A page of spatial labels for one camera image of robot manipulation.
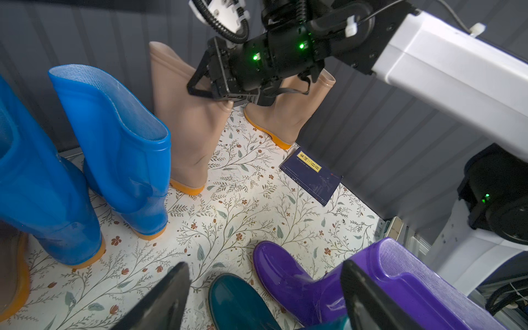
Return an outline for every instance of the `gray corrugated wall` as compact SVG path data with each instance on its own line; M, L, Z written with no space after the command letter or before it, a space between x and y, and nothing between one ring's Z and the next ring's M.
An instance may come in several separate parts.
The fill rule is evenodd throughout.
M528 57L528 1L448 0L483 37ZM247 1L251 36L261 32L260 1ZM432 0L414 3L452 20ZM149 1L148 13L42 3L0 3L0 74L59 150L77 146L47 77L55 65L99 67L124 83L150 110L148 41L169 44L196 66L214 35L184 0ZM380 216L399 215L432 241L456 197L464 163L491 142L416 100L327 60L337 84L298 142L344 175L344 184Z

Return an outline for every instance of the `white plastic bracket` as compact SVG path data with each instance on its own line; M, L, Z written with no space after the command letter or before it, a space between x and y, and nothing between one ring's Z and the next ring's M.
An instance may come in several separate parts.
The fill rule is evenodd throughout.
M471 31L470 36L476 38L481 35L484 31L486 31L486 26L482 23L476 23L469 30Z
M200 20L205 25L208 25L205 19L202 17L198 9L194 6L194 3L192 0L189 0L189 7L191 7L194 15L196 18ZM249 12L244 11L244 14L241 16L242 18L238 17L236 8L243 7L244 6L244 0L239 0L239 2L234 5L232 1L226 1L226 0L211 0L207 8L209 9L209 12L213 14L213 16L222 23L223 26L225 26L229 31L236 33L238 29L240 28L240 21L242 19L249 19Z
M346 19L345 37L356 35L357 23L356 15L352 15Z

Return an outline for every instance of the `cable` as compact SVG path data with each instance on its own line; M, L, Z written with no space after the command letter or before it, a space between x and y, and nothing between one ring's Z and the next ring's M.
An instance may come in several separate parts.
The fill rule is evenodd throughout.
M385 11L386 9L394 6L395 4L399 4L400 2L404 2L406 0L396 0L394 2L391 2L390 4L384 6L384 7L381 7L380 9L378 9L377 11L373 12L372 14L368 15L367 17L363 18L362 20L360 20L357 24L360 25L368 20L370 20L371 18L375 17L376 15L378 15L379 13ZM457 13L455 13L455 11L444 1L444 0L435 0L437 1L438 3L440 3L442 6L444 6L445 9L447 9L447 11L451 14L451 16L453 16L453 18L455 19L455 21L457 22L458 26L464 31L466 32L467 34L471 34L471 30L467 28L467 26L462 22L462 20L460 19L460 17L458 17Z
M442 6L444 6L445 9L447 9L447 11L451 14L451 16L453 16L453 18L457 22L458 26L460 26L460 28L464 30L464 32L466 32L467 34L471 34L471 30L468 29L467 26L462 22L462 20L460 19L460 17L458 17L457 13L455 13L453 8L451 8L444 0L436 1L439 2Z
M516 281L516 282L513 282L511 283L513 285L515 285L515 287L523 287L523 286L526 286L528 285L528 278L525 278L525 279L522 279L522 280L519 280L519 281ZM512 289L512 286L511 286L510 283L506 284L506 285L503 285L501 286L499 289L496 289L492 295L488 298L487 302L486 302L486 310L488 312L491 312L492 308L493 308L493 305L495 304L495 302L497 301L497 298L500 297L502 294L510 291Z
M378 9L377 11L373 12L372 14L370 14L369 16L365 17L364 19L360 20L357 24L360 25L368 20L370 20L371 18L375 17L376 15L378 15L379 13L385 11L385 9L388 9L392 6L394 6L395 4L399 4L400 2L404 2L404 1L407 1L407 0L396 0L394 2L391 2L390 4L384 6L384 7L381 7L380 9Z
M521 294L521 296L525 296L525 295L528 295L528 289L525 289L525 290L519 290L518 291L519 294ZM498 303L496 303L495 305L493 305L491 307L489 311L489 313L491 315L495 315L497 314L501 309L503 309L504 307L508 306L509 304L517 301L521 299L521 297L519 297L519 295L517 294L517 292L513 292L513 293L510 293L509 295L507 295L504 299L502 299L501 301L499 301Z
M300 24L306 23L306 0L297 0L296 18Z
M204 4L202 0L193 0L194 6L198 11L200 12L200 15L205 19L205 21L215 30L218 32L219 35L226 38L227 40L233 42L233 43L244 43L248 40L249 37L249 25L247 20L241 20L240 26L242 27L242 33L233 33L231 32L227 27L225 27L222 23L220 23L209 11L209 8L207 8L207 5ZM233 4L237 4L238 0L233 0ZM237 8L237 14L238 17L241 17L244 14L244 8L238 7Z

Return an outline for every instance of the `boot opening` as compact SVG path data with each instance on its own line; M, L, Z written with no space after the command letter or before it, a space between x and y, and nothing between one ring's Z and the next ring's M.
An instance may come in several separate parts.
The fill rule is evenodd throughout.
M6 109L0 104L0 160L13 144L13 130Z
M321 82L328 85L329 87L332 87L335 84L334 76L330 72L326 71L326 69L321 71L319 74L319 79L321 79Z
M88 65L69 64L52 68L50 74L100 90L114 106L119 120L135 135L150 141L167 137L167 128L125 86L106 72Z

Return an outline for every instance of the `robotic arm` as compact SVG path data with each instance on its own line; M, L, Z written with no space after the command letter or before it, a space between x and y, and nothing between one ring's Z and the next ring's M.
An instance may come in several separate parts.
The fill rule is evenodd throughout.
M219 2L229 5L212 0L210 6ZM298 74L309 89L308 76L316 81L325 58L334 56L480 130L528 162L528 64L469 35L463 24L464 32L403 0L388 5L383 0L264 0L264 7L266 33L247 41L231 38L238 44L221 37L208 41L187 85L190 94L260 104L284 92L308 93L281 90L280 83ZM243 26L241 18L237 27ZM249 32L242 34L247 39ZM203 76L211 79L210 91L196 89Z
M476 39L481 24L470 30L455 15L461 31L405 0L264 0L264 8L266 33L246 41L238 11L245 39L208 41L190 94L270 105L281 93L307 94L308 76L315 82L329 56L374 74L498 144L468 163L459 200L424 262L468 295L528 250L526 62ZM280 88L296 74L308 90ZM203 76L211 79L210 91L196 89Z

